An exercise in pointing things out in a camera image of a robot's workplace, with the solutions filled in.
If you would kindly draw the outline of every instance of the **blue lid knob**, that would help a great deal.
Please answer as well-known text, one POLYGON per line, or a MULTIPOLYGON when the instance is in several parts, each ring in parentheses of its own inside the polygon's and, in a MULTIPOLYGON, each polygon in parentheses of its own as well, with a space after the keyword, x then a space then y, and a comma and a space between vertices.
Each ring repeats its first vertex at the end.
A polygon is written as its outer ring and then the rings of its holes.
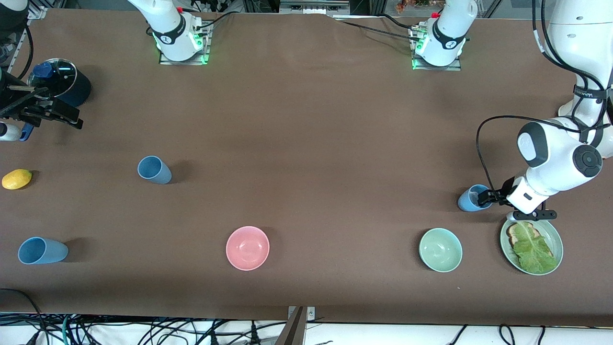
POLYGON ((53 67, 48 62, 37 64, 32 70, 34 76, 38 78, 49 78, 53 75, 53 67))

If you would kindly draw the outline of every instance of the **blue cup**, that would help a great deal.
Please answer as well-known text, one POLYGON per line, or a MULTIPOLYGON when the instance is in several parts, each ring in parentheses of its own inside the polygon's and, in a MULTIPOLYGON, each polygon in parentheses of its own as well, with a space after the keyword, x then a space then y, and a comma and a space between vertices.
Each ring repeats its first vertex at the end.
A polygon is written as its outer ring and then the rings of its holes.
POLYGON ((68 256, 65 244, 48 238, 28 238, 19 247, 17 257, 26 265, 40 265, 64 260, 68 256))
POLYGON ((466 212, 476 212, 487 209, 492 203, 487 203, 483 207, 479 207, 479 194, 488 190, 484 185, 474 185, 467 189, 458 199, 458 207, 466 212))
POLYGON ((139 175, 155 184, 167 184, 172 179, 172 173, 157 156, 147 156, 139 163, 139 175))

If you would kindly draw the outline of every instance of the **green plate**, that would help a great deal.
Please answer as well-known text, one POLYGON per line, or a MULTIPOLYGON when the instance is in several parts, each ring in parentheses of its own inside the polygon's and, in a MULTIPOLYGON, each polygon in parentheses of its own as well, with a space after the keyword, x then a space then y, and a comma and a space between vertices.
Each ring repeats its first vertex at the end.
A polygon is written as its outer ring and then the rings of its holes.
POLYGON ((551 250, 551 253, 554 255, 554 258, 558 260, 558 264, 551 271, 547 273, 535 274, 535 273, 530 273, 522 269, 522 267, 519 266, 519 259, 517 258, 517 255, 513 251, 513 247, 511 247, 511 242, 509 241, 509 235, 506 234, 506 230, 508 230, 511 225, 517 223, 515 221, 507 220, 502 226, 502 230, 500 231, 500 247, 502 247, 502 252, 506 256, 506 258, 509 260, 509 262, 511 262, 513 266, 515 266, 521 272, 528 273, 533 276, 544 276, 545 274, 549 274, 555 271, 562 263, 562 257, 564 256, 564 247, 562 246, 562 238, 560 238, 560 234, 558 234, 558 231, 554 228, 553 225, 551 225, 551 223, 549 223, 548 220, 539 220, 538 222, 532 222, 531 220, 526 220, 525 222, 528 222, 534 225, 534 227, 538 230, 538 232, 541 233, 541 236, 545 238, 545 243, 547 243, 547 246, 551 250))
POLYGON ((453 232, 443 228, 431 229, 419 241, 419 256, 436 272, 451 272, 462 261, 462 245, 453 232))

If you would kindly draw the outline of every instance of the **white floor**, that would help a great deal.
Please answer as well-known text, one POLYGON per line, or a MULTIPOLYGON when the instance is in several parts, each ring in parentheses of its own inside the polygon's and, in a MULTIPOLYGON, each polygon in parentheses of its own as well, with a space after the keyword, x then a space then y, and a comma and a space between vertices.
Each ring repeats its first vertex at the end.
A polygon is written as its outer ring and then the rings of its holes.
MULTIPOLYGON (((256 325, 265 325, 273 321, 258 321, 256 325)), ((198 322, 198 331, 206 331, 211 322, 198 322)), ((282 325, 265 328, 258 331, 261 339, 278 336, 282 325)), ((359 325, 359 324, 308 324, 305 335, 305 345, 356 345, 356 344, 401 344, 401 345, 446 345, 449 344, 460 330, 460 326, 434 326, 434 325, 359 325)), ((137 345, 141 337, 149 332, 146 325, 125 326, 95 326, 91 334, 101 345, 137 345)), ((185 330, 193 330, 191 324, 185 330)), ((246 332, 251 329, 250 321, 232 321, 221 326, 218 332, 246 332)), ((513 334, 517 345, 535 345, 541 329, 537 327, 513 327, 513 334)), ((35 333, 30 326, 3 326, 0 327, 0 345, 23 345, 35 333)), ((179 333, 188 340, 188 345, 196 342, 196 337, 189 333, 179 333)), ((159 336, 154 338, 151 345, 157 345, 159 336)), ((37 344, 46 344, 44 336, 40 335, 37 344)), ((219 337, 220 345, 232 341, 235 336, 219 337)), ((53 345, 63 345, 54 339, 53 345)), ((243 345, 246 341, 237 341, 233 345, 243 345)), ((185 345, 181 338, 170 337, 163 345, 185 345)), ((207 338, 202 345, 209 345, 207 338)), ((466 328, 456 345, 504 345, 498 335, 498 327, 469 326, 466 328)), ((613 344, 613 330, 597 330, 587 328, 548 328, 542 345, 599 345, 613 344)))

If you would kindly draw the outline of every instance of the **bread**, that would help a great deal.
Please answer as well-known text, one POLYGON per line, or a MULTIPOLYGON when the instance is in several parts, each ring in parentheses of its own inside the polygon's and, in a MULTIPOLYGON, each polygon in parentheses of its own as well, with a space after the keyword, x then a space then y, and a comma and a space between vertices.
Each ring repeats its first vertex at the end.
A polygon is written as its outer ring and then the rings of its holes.
MULTIPOLYGON (((528 223, 526 222, 525 224, 530 230, 532 230, 532 233, 534 234, 535 237, 539 237, 542 236, 540 232, 538 232, 538 230, 534 227, 534 225, 532 223, 528 223)), ((515 243, 517 243, 518 239, 517 236, 515 235, 515 229, 517 228, 517 223, 513 223, 513 225, 511 225, 509 227, 508 230, 506 230, 506 234, 509 236, 509 242, 511 243, 511 247, 515 246, 515 243)), ((548 253, 551 257, 554 256, 554 254, 551 252, 551 250, 548 253)))

